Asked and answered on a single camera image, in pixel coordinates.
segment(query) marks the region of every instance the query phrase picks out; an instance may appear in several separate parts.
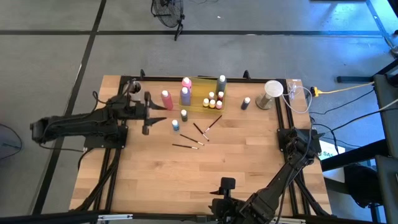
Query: wooden table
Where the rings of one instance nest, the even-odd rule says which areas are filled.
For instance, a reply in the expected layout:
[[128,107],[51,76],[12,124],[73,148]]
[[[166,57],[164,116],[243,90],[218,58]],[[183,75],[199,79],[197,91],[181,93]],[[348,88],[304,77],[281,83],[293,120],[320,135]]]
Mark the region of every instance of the wooden table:
[[[118,92],[120,76],[104,76],[99,98],[106,101]],[[302,85],[300,80],[287,80]],[[129,133],[122,150],[114,190],[112,212],[208,214],[208,208],[218,190],[222,177],[234,177],[234,198],[246,200],[253,192],[264,188],[284,165],[279,151],[276,130],[279,128],[275,106],[260,110],[254,99],[264,92],[263,83],[229,83],[226,109],[223,117],[207,132],[210,142],[192,124],[205,130],[219,114],[188,112],[188,121],[180,119],[178,105],[179,82],[141,82],[150,91],[152,100],[162,105],[160,92],[168,90],[174,102],[172,111],[151,111],[151,117],[166,116],[143,136],[142,121],[128,121]],[[252,102],[248,109],[240,109],[244,97]],[[286,110],[281,100],[285,127],[288,127]],[[304,110],[304,93],[298,94],[292,106]],[[309,128],[308,114],[293,113],[295,126]],[[205,143],[198,145],[173,131],[171,120],[179,119],[179,133]],[[199,150],[172,146],[172,143],[200,147]],[[76,208],[88,196],[98,182],[104,149],[95,149],[81,162],[70,208]],[[304,168],[305,183],[322,208],[331,213],[320,162]],[[104,208],[107,187],[104,188],[100,208]],[[286,190],[282,214],[292,214],[289,191]],[[298,208],[302,201],[296,188]]]

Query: bottle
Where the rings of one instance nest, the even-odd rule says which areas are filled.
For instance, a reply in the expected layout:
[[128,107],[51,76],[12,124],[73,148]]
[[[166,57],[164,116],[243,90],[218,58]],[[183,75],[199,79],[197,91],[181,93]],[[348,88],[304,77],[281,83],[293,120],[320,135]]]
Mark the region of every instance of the bottle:
[[189,92],[192,92],[192,81],[188,77],[185,77],[182,82],[182,87],[187,87],[189,89]]
[[178,124],[177,120],[172,121],[172,126],[173,126],[174,131],[178,131],[180,129],[180,125]]
[[216,94],[218,95],[219,91],[225,91],[225,86],[226,86],[225,75],[220,75],[220,77],[217,79]]
[[222,107],[223,107],[223,102],[221,102],[220,100],[217,101],[216,108],[221,109]]
[[219,91],[217,100],[223,101],[223,99],[224,99],[224,92],[223,91]]
[[213,92],[209,92],[209,100],[214,100],[214,93]]
[[210,107],[210,108],[216,107],[216,101],[215,101],[215,100],[210,100],[209,107]]
[[249,106],[249,103],[250,103],[250,98],[249,98],[249,97],[246,97],[246,98],[243,100],[241,109],[242,109],[242,110],[246,110],[246,109],[248,108],[248,106]]
[[191,105],[191,94],[189,92],[189,89],[187,87],[182,87],[181,90],[181,104],[184,106],[190,106]]
[[162,97],[164,107],[166,107],[166,109],[168,109],[168,110],[172,110],[173,109],[173,101],[172,101],[172,96],[170,95],[169,91],[163,90],[161,97]]
[[205,98],[205,99],[203,100],[203,106],[204,106],[204,107],[208,107],[208,106],[209,106],[209,99],[208,99],[208,98]]
[[188,121],[188,114],[186,110],[181,110],[181,119],[183,122]]

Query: concrete floor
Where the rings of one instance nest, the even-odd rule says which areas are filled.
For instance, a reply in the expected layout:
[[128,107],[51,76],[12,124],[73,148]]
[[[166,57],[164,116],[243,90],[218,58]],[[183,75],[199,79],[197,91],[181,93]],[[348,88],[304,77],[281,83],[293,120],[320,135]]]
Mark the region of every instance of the concrete floor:
[[[184,2],[186,30],[377,30],[364,2],[219,0],[197,5],[192,1]],[[398,28],[387,0],[372,3],[389,33]],[[40,4],[4,0],[0,29],[91,30],[99,4],[99,0]],[[149,7],[150,1],[108,1],[99,29],[168,30],[149,14]],[[31,141],[29,123],[63,113],[87,40],[85,35],[0,35],[0,123],[14,128],[24,142],[19,154],[0,160],[0,217],[30,213],[49,152]],[[174,42],[169,35],[97,36],[74,113],[92,109],[91,92],[99,89],[103,75],[138,75],[144,69],[147,75],[241,77],[249,70],[253,78],[300,78],[305,86],[327,91],[351,86],[337,84],[338,75],[370,76],[392,61],[381,37],[183,35]],[[369,90],[322,96],[314,99],[310,111],[326,111]],[[313,117],[335,127],[376,109],[372,94]],[[340,129],[336,137],[357,145],[382,139],[380,116]],[[82,138],[66,138],[63,146],[81,149],[82,145]],[[79,156],[61,153],[45,213],[68,210]],[[370,220],[370,211],[358,209],[350,196],[329,194],[333,214]]]

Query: yellow cable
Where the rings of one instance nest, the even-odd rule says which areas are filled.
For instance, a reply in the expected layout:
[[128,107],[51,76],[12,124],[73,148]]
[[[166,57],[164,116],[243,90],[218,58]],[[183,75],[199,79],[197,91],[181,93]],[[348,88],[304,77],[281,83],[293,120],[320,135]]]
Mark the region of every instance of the yellow cable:
[[367,84],[358,85],[358,86],[352,86],[352,87],[344,88],[344,89],[341,89],[341,90],[333,90],[333,91],[328,91],[328,92],[323,92],[323,91],[318,90],[317,92],[318,92],[318,94],[337,93],[337,92],[340,92],[340,91],[352,90],[353,88],[359,88],[359,87],[362,87],[362,86],[372,85],[373,83],[374,82],[370,82],[370,83],[367,83]]

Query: paintbrush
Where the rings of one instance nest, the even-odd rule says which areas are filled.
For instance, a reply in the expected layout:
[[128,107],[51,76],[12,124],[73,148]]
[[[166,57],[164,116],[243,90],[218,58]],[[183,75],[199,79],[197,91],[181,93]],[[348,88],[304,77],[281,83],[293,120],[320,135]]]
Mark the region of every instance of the paintbrush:
[[187,139],[189,139],[189,140],[191,140],[191,141],[194,141],[194,142],[196,142],[196,143],[198,143],[198,144],[201,144],[202,146],[204,146],[204,144],[202,143],[202,142],[198,142],[198,141],[196,141],[196,140],[194,140],[194,139],[192,139],[192,138],[190,138],[190,137],[188,137],[188,136],[185,136],[185,135],[183,135],[183,134],[180,134],[182,137],[184,137],[184,138],[187,138]]
[[203,133],[203,132],[200,130],[200,128],[197,126],[197,124],[194,123],[193,125],[195,125],[195,127],[197,127],[197,129],[198,129],[198,131],[200,132],[200,134],[203,135],[203,137],[205,137],[205,139],[207,139],[207,141],[210,141],[210,140],[205,136],[205,133]]
[[210,128],[222,117],[223,115],[220,115],[207,129],[204,133],[206,133]]
[[183,145],[179,145],[179,144],[172,144],[173,146],[180,146],[180,147],[188,147],[190,149],[199,149],[198,147],[193,147],[193,146],[183,146]]

